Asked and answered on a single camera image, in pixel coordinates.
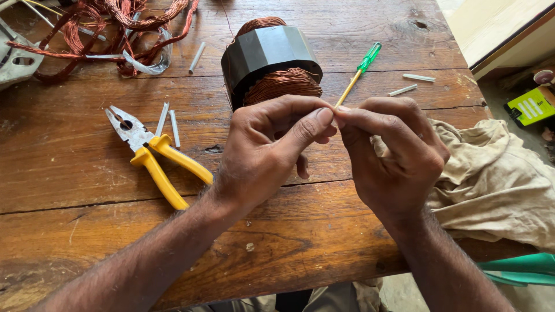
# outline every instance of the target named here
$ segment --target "wood knot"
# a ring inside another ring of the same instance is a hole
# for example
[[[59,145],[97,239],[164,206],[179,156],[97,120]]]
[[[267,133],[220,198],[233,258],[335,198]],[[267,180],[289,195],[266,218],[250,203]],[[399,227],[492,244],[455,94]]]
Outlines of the wood knot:
[[[428,25],[426,25],[426,23],[423,23],[423,22],[420,22],[420,21],[412,21],[411,23],[416,25],[416,27],[418,27],[418,28],[428,29]]]
[[[206,152],[206,154],[220,154],[224,152],[224,150],[217,144],[212,147],[205,148],[204,151]]]

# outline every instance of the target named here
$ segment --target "metal motor housing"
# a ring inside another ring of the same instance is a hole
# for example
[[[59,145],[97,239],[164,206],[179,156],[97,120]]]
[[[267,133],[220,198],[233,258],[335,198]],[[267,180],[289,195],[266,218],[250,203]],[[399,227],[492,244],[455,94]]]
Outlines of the metal motor housing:
[[[233,111],[264,75],[299,67],[322,80],[322,69],[305,35],[296,27],[258,28],[238,36],[221,58],[221,69]]]

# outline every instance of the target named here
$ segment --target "screwdriver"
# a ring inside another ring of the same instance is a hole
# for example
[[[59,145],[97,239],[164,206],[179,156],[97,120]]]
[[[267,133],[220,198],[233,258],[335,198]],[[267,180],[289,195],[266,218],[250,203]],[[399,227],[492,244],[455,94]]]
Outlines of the screwdriver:
[[[353,77],[353,79],[351,79],[351,83],[349,83],[349,85],[345,89],[345,92],[343,92],[343,95],[339,98],[334,108],[339,107],[343,103],[343,101],[347,97],[347,94],[349,94],[349,91],[351,91],[352,86],[355,85],[355,82],[360,77],[360,75],[366,71],[370,63],[372,63],[372,61],[376,58],[376,55],[378,55],[378,52],[380,51],[380,49],[381,49],[381,43],[376,42],[374,43],[374,46],[370,50],[368,50],[368,53],[364,56],[364,58],[362,59],[362,62],[356,68],[357,72]]]

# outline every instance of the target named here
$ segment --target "pliers handle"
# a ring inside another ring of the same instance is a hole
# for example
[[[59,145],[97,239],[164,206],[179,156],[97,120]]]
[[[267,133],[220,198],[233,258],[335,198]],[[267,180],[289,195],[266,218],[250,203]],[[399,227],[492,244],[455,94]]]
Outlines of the pliers handle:
[[[214,177],[208,169],[204,168],[204,166],[189,158],[187,155],[174,149],[170,144],[171,138],[167,134],[163,134],[161,137],[154,137],[148,143],[155,151],[191,171],[206,184],[213,183]],[[171,184],[152,153],[146,147],[141,147],[135,152],[135,157],[131,159],[131,164],[136,167],[145,166],[147,168],[150,176],[152,176],[152,179],[173,208],[182,210],[189,207],[187,202],[185,202],[177,190],[175,190],[175,187]]]

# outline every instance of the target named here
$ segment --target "hand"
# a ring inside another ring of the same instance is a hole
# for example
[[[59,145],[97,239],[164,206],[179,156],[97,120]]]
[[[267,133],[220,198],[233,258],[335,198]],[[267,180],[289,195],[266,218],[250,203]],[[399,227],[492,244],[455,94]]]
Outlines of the hand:
[[[301,155],[312,142],[329,142],[332,106],[316,97],[284,95],[242,107],[231,118],[228,141],[208,196],[230,206],[235,219],[244,217],[282,186],[293,166],[307,179]]]
[[[369,98],[359,108],[339,107],[335,118],[360,199],[386,227],[420,217],[450,154],[416,102]],[[387,145],[381,157],[373,135]]]

